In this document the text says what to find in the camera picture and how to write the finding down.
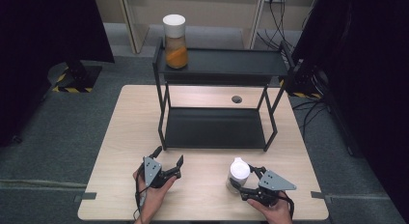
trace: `human hand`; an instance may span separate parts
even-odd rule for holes
[[[280,192],[279,196],[286,197],[284,192]],[[283,199],[279,199],[277,204],[273,207],[266,207],[262,203],[253,199],[248,199],[247,203],[254,207],[256,210],[260,211],[269,224],[292,223],[291,216],[289,215],[288,202]]]
[[[133,173],[133,179],[136,181],[138,171]],[[148,224],[153,219],[154,215],[162,206],[163,200],[165,199],[166,192],[172,187],[174,182],[177,180],[176,176],[168,179],[168,181],[163,184],[160,188],[148,188],[146,190],[146,198],[144,205],[139,210],[139,217],[136,219],[135,224]],[[146,188],[145,180],[139,176],[138,179],[139,190],[142,191]]]

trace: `orange liquid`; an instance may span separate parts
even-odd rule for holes
[[[169,51],[166,55],[166,63],[171,68],[182,68],[187,64],[187,48],[185,46]]]

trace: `transparent bottle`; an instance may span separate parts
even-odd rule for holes
[[[183,68],[188,62],[185,21],[180,14],[168,14],[163,18],[166,64],[174,69]]]

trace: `wooden table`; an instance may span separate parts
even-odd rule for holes
[[[258,104],[261,89],[236,87],[171,87],[174,106],[248,107]],[[278,89],[269,89],[273,98]],[[241,96],[239,104],[232,96]],[[105,134],[78,216],[83,220],[132,220],[136,210],[132,173],[160,146],[157,132],[159,101],[154,86],[124,86]],[[266,109],[260,110],[267,119]],[[169,149],[156,159],[163,170],[176,166],[184,155],[181,179],[168,192],[155,220],[264,220],[238,194],[226,188],[230,165],[236,156],[253,166],[265,166],[297,185],[288,196],[295,203],[294,219],[322,220],[328,217],[310,158],[301,138],[289,101],[282,98],[275,112],[278,134],[267,152],[263,150]],[[263,122],[265,136],[272,129]],[[256,175],[245,186],[257,187]]]

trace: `person's right hand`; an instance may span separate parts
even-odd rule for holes
[[[286,197],[284,192],[280,192],[279,196]],[[266,207],[262,203],[253,199],[248,199],[247,203],[260,211],[269,224],[291,224],[292,219],[289,215],[288,202],[279,199],[276,205],[273,207]]]

